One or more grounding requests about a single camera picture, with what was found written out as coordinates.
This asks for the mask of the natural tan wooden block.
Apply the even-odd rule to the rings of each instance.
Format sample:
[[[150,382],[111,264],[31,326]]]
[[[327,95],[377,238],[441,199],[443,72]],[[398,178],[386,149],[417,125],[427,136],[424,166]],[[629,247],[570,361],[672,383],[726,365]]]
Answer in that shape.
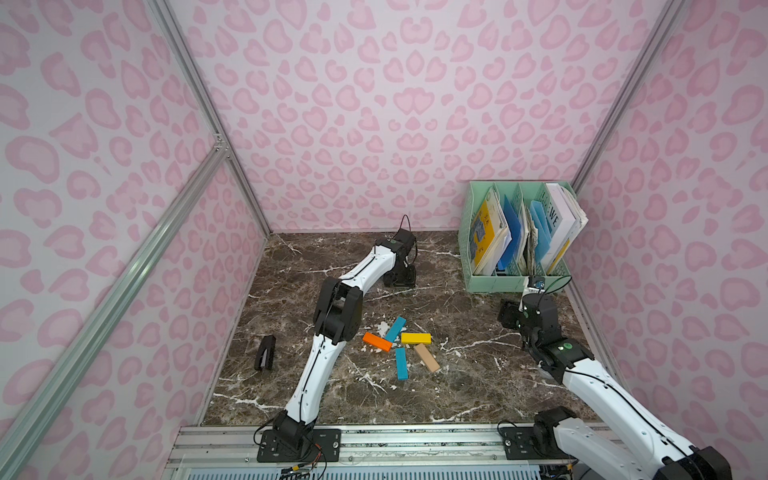
[[[439,363],[425,344],[416,344],[414,350],[429,372],[435,373],[440,370]]]

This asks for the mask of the teal wooden block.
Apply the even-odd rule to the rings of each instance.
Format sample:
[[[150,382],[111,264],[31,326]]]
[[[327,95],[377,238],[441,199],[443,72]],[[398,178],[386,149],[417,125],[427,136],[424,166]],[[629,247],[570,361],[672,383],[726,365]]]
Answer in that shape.
[[[388,342],[394,343],[405,326],[406,326],[406,319],[401,316],[397,317],[393,325],[388,330],[385,336],[385,339]]]
[[[405,381],[409,378],[406,350],[402,347],[399,347],[396,348],[394,352],[396,359],[397,379],[399,381]]]

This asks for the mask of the yellow wooden block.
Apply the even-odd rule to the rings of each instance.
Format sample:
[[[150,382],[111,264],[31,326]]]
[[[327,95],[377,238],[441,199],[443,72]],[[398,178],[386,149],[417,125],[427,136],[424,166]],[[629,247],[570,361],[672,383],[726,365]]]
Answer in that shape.
[[[404,345],[429,345],[432,343],[432,336],[429,333],[404,332],[400,334],[400,342]]]

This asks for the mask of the orange wooden block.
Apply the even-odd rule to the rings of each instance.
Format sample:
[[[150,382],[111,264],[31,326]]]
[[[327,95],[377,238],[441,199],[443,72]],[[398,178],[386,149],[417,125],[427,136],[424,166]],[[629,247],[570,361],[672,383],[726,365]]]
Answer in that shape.
[[[378,350],[389,352],[392,349],[392,343],[384,338],[374,335],[370,332],[366,332],[362,341],[368,346],[374,347]]]

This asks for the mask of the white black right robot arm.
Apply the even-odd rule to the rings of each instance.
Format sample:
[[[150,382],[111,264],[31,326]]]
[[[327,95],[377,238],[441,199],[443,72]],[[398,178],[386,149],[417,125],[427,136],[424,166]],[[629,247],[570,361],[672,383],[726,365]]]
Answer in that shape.
[[[532,445],[543,457],[565,454],[604,479],[729,479],[714,447],[698,447],[666,426],[626,391],[578,341],[566,337],[544,291],[502,303],[498,320],[519,333],[541,372],[588,405],[622,441],[616,446],[576,414],[557,407],[535,416]]]

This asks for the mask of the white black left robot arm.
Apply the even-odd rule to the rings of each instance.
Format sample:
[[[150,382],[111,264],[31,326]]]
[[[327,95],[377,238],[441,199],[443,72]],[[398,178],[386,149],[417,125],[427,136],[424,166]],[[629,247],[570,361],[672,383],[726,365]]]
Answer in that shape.
[[[399,228],[379,239],[349,272],[323,281],[313,311],[314,335],[309,358],[285,409],[273,421],[276,437],[288,448],[304,453],[310,447],[321,398],[341,351],[359,331],[366,293],[378,281],[387,287],[413,287],[417,239]]]

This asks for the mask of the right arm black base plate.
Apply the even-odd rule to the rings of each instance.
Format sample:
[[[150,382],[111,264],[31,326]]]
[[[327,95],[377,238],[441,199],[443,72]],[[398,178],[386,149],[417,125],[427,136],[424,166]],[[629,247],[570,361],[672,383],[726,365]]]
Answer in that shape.
[[[521,427],[511,422],[499,422],[496,426],[501,437],[507,460],[555,460],[558,453],[548,451],[538,444],[533,427]]]

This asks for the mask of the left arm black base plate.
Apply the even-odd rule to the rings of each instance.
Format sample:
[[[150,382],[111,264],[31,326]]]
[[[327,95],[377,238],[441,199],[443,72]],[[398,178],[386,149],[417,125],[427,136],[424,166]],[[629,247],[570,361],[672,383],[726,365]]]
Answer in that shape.
[[[338,462],[341,447],[340,429],[320,428],[294,441],[282,438],[274,430],[267,430],[258,441],[258,463]]]

